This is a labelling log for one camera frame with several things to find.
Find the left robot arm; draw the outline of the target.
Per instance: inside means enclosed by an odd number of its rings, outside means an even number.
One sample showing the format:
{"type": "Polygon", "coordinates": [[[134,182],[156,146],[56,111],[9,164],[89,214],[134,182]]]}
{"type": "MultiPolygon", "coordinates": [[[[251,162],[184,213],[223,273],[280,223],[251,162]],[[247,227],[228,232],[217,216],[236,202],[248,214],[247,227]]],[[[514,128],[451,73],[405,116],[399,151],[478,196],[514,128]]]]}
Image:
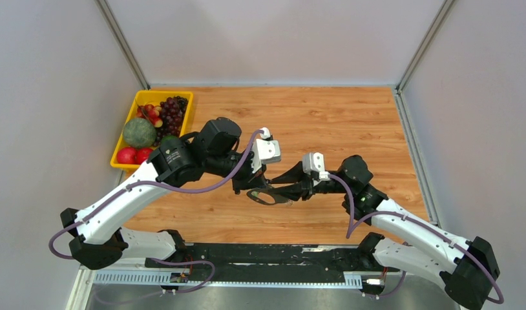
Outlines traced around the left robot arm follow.
{"type": "Polygon", "coordinates": [[[123,225],[170,192],[201,194],[229,180],[252,180],[262,168],[263,153],[258,144],[271,146],[272,135],[266,127],[254,131],[239,153],[241,135],[234,121],[220,117],[209,120],[198,132],[164,138],[110,193],[85,209],[65,209],[60,215],[62,230],[48,242],[50,252],[92,270],[126,258],[163,260],[170,267],[181,266],[187,251],[176,231],[135,231],[123,225]]]}

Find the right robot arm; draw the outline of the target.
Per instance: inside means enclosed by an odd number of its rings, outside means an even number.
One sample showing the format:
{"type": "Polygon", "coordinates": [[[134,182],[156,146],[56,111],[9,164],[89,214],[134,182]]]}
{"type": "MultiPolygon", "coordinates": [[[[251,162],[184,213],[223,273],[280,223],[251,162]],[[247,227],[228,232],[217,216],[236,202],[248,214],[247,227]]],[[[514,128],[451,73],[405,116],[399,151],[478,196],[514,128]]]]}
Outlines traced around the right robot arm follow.
{"type": "Polygon", "coordinates": [[[316,194],[343,194],[349,214],[346,237],[362,224],[394,234],[397,243],[370,233],[359,244],[358,261],[365,269],[378,265],[424,278],[465,309],[481,309],[485,302],[503,304],[497,284],[500,270],[491,244],[481,237],[468,240],[412,214],[370,182],[373,174],[359,155],[327,170],[324,156],[309,153],[284,174],[269,181],[273,194],[292,201],[316,194]]]}

